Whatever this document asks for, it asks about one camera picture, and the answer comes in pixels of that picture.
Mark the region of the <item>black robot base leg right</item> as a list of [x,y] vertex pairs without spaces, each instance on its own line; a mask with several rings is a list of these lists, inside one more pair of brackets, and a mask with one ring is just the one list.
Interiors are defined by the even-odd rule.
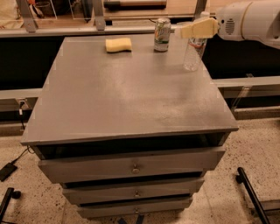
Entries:
[[266,213],[263,210],[263,206],[262,206],[261,202],[259,201],[259,199],[257,198],[256,193],[255,193],[252,185],[249,182],[246,172],[244,171],[244,169],[242,167],[238,167],[237,172],[238,172],[238,174],[235,177],[236,182],[238,184],[244,184],[245,189],[248,193],[248,196],[250,197],[250,199],[253,203],[253,206],[256,210],[256,213],[257,213],[258,217],[260,218],[262,224],[270,224],[270,221],[269,221]]

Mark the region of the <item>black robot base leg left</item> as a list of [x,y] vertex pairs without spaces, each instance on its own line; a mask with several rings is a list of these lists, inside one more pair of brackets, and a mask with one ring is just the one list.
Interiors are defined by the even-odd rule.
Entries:
[[4,215],[6,212],[6,209],[11,201],[11,199],[19,199],[21,197],[21,192],[16,191],[14,188],[9,187],[3,197],[3,200],[0,205],[0,224],[4,223]]

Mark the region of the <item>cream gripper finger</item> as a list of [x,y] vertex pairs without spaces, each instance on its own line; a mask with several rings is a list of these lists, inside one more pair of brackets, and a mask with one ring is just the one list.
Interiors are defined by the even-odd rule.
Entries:
[[181,39],[210,39],[218,33],[218,21],[212,17],[202,17],[185,23],[175,29],[175,36]]

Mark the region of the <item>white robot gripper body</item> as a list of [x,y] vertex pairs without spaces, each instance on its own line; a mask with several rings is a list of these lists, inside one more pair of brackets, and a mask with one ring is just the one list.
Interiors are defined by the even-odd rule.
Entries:
[[218,35],[224,40],[242,41],[242,20],[248,2],[231,3],[216,11],[216,19],[220,25]]

